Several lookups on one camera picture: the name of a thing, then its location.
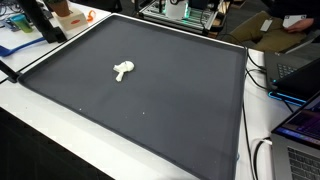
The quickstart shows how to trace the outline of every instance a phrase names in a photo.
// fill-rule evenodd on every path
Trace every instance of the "white table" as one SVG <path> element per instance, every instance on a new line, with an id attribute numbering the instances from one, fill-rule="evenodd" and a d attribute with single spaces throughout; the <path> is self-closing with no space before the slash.
<path id="1" fill-rule="evenodd" d="M 92 22 L 88 23 L 88 26 L 91 27 L 95 23 L 99 22 L 103 18 L 107 17 L 110 15 L 110 12 L 99 10 L 96 8 L 91 8 L 75 3 L 69 3 L 71 7 L 75 7 L 82 11 L 85 16 L 88 15 L 90 10 L 94 10 L 96 12 L 96 16 L 93 19 Z M 52 18 L 50 20 L 51 24 L 53 27 L 60 26 L 60 24 Z M 81 26 L 77 27 L 75 29 L 72 29 L 70 31 L 64 31 L 67 39 L 71 39 L 72 37 L 76 36 L 88 26 Z M 32 40 L 38 39 L 42 37 L 41 33 L 36 29 L 36 27 L 33 27 L 33 32 L 32 33 L 24 33 L 22 31 L 17 31 L 17 32 L 12 32 L 8 28 L 1 28 L 0 29 L 0 45 L 12 49 L 15 48 L 19 45 L 22 45 L 24 43 L 30 42 Z M 34 62 L 37 60 L 39 57 L 42 55 L 50 52 L 51 50 L 57 48 L 58 46 L 62 45 L 62 43 L 47 43 L 46 41 L 42 41 L 40 43 L 34 44 L 32 46 L 28 46 L 24 49 L 21 49 L 17 51 L 16 53 L 7 56 L 7 57 L 0 57 L 0 60 L 3 61 L 7 66 L 9 66 L 11 69 L 14 71 L 19 71 L 20 69 L 24 68 L 28 64 Z M 3 72 L 0 71 L 0 82 L 7 78 L 8 76 L 4 74 Z"/>
<path id="2" fill-rule="evenodd" d="M 250 55 L 258 64 L 262 64 L 263 53 L 250 50 Z M 248 68 L 254 68 L 249 61 Z M 255 72 L 252 74 L 258 83 L 264 85 L 263 75 L 255 74 Z M 115 179 L 197 179 L 161 157 L 22 87 L 18 83 L 12 84 L 5 81 L 0 84 L 0 96 L 0 106 L 2 108 Z M 267 93 L 257 88 L 249 78 L 246 80 L 244 102 L 251 144 L 254 144 L 257 138 L 269 136 L 272 128 L 290 114 L 290 111 L 282 102 L 267 97 Z M 250 180 L 252 177 L 243 118 L 240 130 L 239 154 L 236 179 Z M 272 179 L 270 159 L 270 148 L 263 145 L 258 158 L 260 180 Z"/>

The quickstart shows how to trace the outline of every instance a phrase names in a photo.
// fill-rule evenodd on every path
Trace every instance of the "white plastic object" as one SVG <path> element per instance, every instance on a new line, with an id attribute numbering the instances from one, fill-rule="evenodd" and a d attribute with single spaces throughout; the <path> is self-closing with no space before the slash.
<path id="1" fill-rule="evenodd" d="M 134 64 L 131 61 L 125 61 L 125 62 L 123 62 L 123 63 L 121 63 L 119 65 L 115 65 L 113 67 L 113 70 L 115 70 L 115 71 L 117 71 L 119 73 L 118 76 L 116 77 L 116 80 L 118 82 L 121 82 L 123 74 L 125 72 L 132 71 L 133 68 L 134 68 Z"/>

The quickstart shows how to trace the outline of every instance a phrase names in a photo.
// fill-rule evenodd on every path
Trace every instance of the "laptop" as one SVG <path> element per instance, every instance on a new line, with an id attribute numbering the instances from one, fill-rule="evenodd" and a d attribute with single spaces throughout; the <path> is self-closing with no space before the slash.
<path id="1" fill-rule="evenodd" d="M 264 53 L 268 96 L 298 106 L 320 90 L 320 58 Z"/>
<path id="2" fill-rule="evenodd" d="M 271 133 L 276 180 L 320 180 L 320 91 Z"/>

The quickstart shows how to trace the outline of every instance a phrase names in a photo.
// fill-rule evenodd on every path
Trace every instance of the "dark floor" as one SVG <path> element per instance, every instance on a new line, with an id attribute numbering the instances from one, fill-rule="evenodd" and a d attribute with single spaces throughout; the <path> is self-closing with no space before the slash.
<path id="1" fill-rule="evenodd" d="M 131 0 L 120 0 L 122 4 L 122 11 L 120 14 L 132 16 L 134 10 L 134 4 Z M 266 6 L 260 0 L 246 0 L 244 5 L 240 8 L 231 8 L 229 10 L 227 21 L 224 29 L 221 33 L 229 33 L 240 23 L 253 16 L 257 12 L 265 10 Z M 320 43 L 313 43 L 307 45 L 299 50 L 291 53 L 294 56 L 303 57 L 307 59 L 316 59 L 320 57 Z"/>

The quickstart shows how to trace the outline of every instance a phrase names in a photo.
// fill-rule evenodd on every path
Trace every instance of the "laptop keyboard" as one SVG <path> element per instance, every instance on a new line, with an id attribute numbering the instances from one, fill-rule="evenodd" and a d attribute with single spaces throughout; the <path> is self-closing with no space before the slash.
<path id="1" fill-rule="evenodd" d="M 320 180 L 320 159 L 288 148 L 293 180 Z"/>
<path id="2" fill-rule="evenodd" d="M 278 64 L 278 72 L 279 72 L 279 76 L 280 78 L 285 77 L 286 75 L 296 71 L 296 68 L 290 67 L 290 66 L 286 66 L 283 64 Z"/>

